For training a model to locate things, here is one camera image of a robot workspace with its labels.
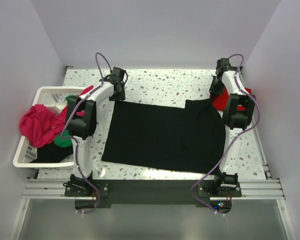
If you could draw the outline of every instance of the black cloth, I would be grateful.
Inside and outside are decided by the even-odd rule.
[[[116,101],[101,160],[207,173],[222,157],[225,140],[210,99],[187,100],[185,108]]]
[[[31,163],[52,164],[60,163],[63,159],[74,153],[72,146],[59,147],[54,142],[37,148],[37,157]]]

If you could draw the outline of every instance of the white wall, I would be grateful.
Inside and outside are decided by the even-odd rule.
[[[31,0],[66,65],[215,68],[249,56],[280,0]]]
[[[300,0],[282,0],[244,67],[261,106],[260,137],[300,239]]]
[[[37,89],[60,85],[63,65],[30,0],[0,1],[0,240],[9,238],[30,171],[12,159],[19,121]]]

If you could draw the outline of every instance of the red cloth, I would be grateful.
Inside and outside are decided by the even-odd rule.
[[[89,86],[80,95],[86,94],[94,86]],[[26,136],[30,144],[35,148],[42,148],[50,144],[63,130],[66,123],[68,107],[56,116],[43,104],[36,104],[22,117],[19,123],[21,134]]]
[[[250,88],[246,88],[245,89],[249,94],[251,94],[251,89]],[[228,91],[226,88],[224,88],[224,93],[217,96],[214,101],[212,102],[212,105],[217,109],[217,110],[220,110],[220,111],[224,111],[226,109],[226,104],[227,104],[227,101],[228,101],[228,98],[229,98],[229,94],[228,94]],[[246,110],[245,107],[243,106],[238,106],[237,108],[238,110],[240,111],[244,111]]]

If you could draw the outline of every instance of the white plastic basket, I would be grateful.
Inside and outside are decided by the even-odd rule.
[[[78,95],[84,87],[68,87],[68,86],[44,86],[36,92],[32,105],[43,104],[50,111],[58,114],[67,105],[66,97],[69,95]],[[60,163],[31,163],[37,158],[37,148],[29,144],[25,136],[21,136],[18,148],[13,158],[13,165],[17,168],[33,168],[33,169],[72,169],[74,162]]]

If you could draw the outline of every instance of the terrazzo tabletop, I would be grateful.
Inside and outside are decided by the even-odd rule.
[[[125,85],[127,102],[184,108],[189,100],[209,98],[211,75],[215,70],[191,69],[127,69],[129,75]],[[97,69],[68,69],[64,86],[88,87],[99,84]],[[97,129],[91,140],[93,178],[109,180],[196,180],[203,174],[176,172],[119,163],[101,161],[107,140],[114,102],[106,100],[97,112]],[[263,158],[256,132],[251,130],[243,135],[238,160],[239,180],[265,180]],[[65,161],[73,161],[73,156]],[[41,169],[38,179],[69,179],[71,169]]]

